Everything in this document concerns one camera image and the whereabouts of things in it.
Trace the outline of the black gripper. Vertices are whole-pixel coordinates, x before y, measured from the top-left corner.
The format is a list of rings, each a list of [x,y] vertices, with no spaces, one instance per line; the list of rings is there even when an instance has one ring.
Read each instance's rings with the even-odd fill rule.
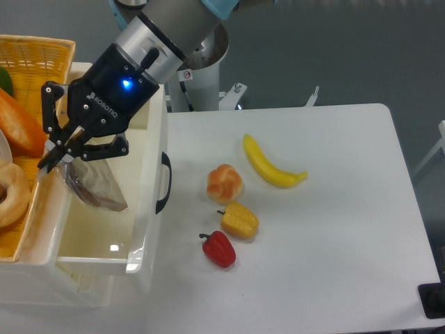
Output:
[[[118,50],[116,44],[92,64],[90,69],[69,86],[47,81],[41,88],[42,127],[49,135],[38,168],[49,173],[65,156],[65,144],[72,133],[81,127],[87,136],[103,137],[113,134],[108,143],[88,144],[83,136],[70,141],[69,155],[83,161],[96,161],[123,157],[129,153],[129,142],[124,134],[130,120],[159,89],[144,75],[159,57],[160,52],[151,48],[142,65],[132,65]],[[56,103],[68,92],[67,115],[69,120],[61,127],[56,113]]]

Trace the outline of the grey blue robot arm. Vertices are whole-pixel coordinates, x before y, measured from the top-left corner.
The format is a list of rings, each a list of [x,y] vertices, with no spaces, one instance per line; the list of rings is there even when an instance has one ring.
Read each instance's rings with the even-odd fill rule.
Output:
[[[41,88],[42,126],[49,138],[38,168],[59,162],[125,156],[134,115],[199,44],[251,1],[148,1],[86,73]]]

